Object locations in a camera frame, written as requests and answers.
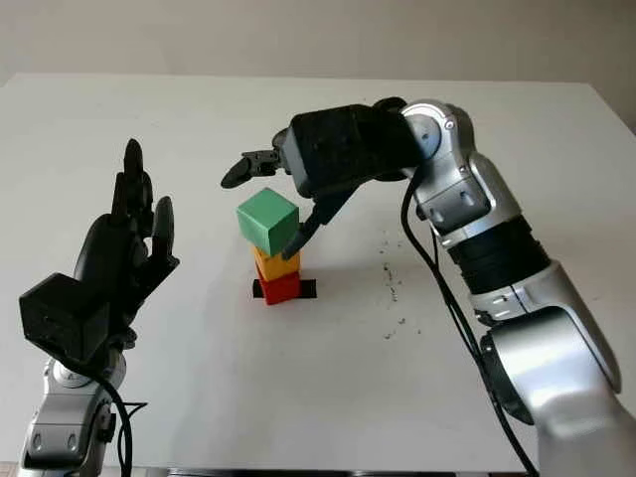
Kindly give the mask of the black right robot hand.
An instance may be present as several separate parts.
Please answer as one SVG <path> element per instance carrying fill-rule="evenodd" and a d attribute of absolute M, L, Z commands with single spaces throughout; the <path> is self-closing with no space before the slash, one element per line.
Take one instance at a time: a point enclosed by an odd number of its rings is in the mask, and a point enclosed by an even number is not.
<path fill-rule="evenodd" d="M 221 181 L 224 189 L 282 169 L 298 194 L 313 201 L 308 219 L 284 244 L 282 257 L 299 251 L 327 225 L 356 190 L 372 181 L 400 181 L 422 156 L 400 110 L 389 97 L 372 106 L 350 104 L 295 115 L 272 138 L 272 148 L 243 152 Z"/>

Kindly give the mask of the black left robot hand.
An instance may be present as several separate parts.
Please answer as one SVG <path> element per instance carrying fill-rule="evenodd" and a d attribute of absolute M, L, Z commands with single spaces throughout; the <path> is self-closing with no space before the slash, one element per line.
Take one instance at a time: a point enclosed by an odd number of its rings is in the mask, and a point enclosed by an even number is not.
<path fill-rule="evenodd" d="M 134 346 L 131 323 L 137 311 L 180 263 L 173 255 L 174 229 L 171 198 L 153 199 L 141 145 L 131 138 L 123 170 L 116 174 L 111 211 L 89 228 L 74 273 L 107 305 L 96 355 Z"/>

